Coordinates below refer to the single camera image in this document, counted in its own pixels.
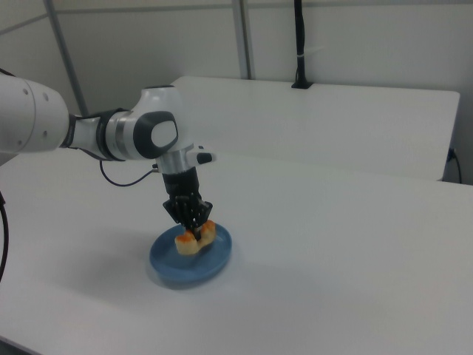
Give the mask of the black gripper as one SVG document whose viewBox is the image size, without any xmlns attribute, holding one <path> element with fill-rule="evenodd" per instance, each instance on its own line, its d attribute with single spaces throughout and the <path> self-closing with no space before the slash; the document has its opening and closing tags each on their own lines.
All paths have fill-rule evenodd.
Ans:
<svg viewBox="0 0 473 355">
<path fill-rule="evenodd" d="M 163 174 L 169 199 L 163 204 L 171 218 L 192 233 L 196 240 L 202 239 L 202 227 L 208 220 L 212 203 L 204 201 L 199 192 L 197 170 L 191 168 L 177 174 Z"/>
</svg>

